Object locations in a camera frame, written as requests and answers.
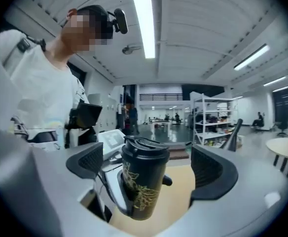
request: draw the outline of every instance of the gold leaf design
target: gold leaf design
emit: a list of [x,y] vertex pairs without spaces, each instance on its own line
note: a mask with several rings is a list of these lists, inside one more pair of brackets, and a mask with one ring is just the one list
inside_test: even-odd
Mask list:
[[138,185],[135,180],[139,177],[139,174],[132,173],[129,169],[130,163],[125,162],[125,164],[123,164],[124,181],[132,192],[137,193],[133,207],[143,211],[147,206],[154,205],[159,191],[149,189],[147,186]]

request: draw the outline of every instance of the ceiling light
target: ceiling light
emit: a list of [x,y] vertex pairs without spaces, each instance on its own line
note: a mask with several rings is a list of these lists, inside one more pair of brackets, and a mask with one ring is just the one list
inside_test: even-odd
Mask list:
[[283,87],[283,88],[280,88],[280,89],[276,89],[276,90],[274,90],[274,91],[272,91],[272,92],[277,92],[277,91],[280,91],[280,90],[283,90],[283,89],[287,89],[287,88],[288,88],[288,86]]
[[239,97],[234,97],[234,98],[232,98],[233,100],[234,99],[239,99],[239,98],[242,98],[243,96],[239,96]]
[[282,81],[282,80],[284,80],[285,78],[286,78],[286,77],[281,77],[281,78],[279,78],[279,79],[276,79],[276,80],[274,80],[274,81],[271,81],[271,82],[269,82],[269,83],[266,83],[266,84],[264,84],[263,86],[271,85],[271,84],[273,84],[273,83]]
[[152,0],[134,0],[138,15],[145,58],[155,58],[155,33]]
[[238,63],[234,69],[235,70],[240,70],[243,67],[247,66],[250,62],[254,61],[257,59],[259,56],[263,55],[265,52],[269,51],[270,47],[267,44],[264,44],[262,47],[257,49],[254,53],[252,53],[250,56],[248,56],[245,60],[241,61]]

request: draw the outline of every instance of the neck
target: neck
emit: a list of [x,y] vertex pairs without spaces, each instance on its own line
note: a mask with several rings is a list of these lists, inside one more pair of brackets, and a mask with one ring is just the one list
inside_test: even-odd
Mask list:
[[67,69],[66,64],[73,54],[73,51],[62,42],[60,36],[57,36],[53,41],[47,43],[46,51],[44,52],[49,62],[60,70]]

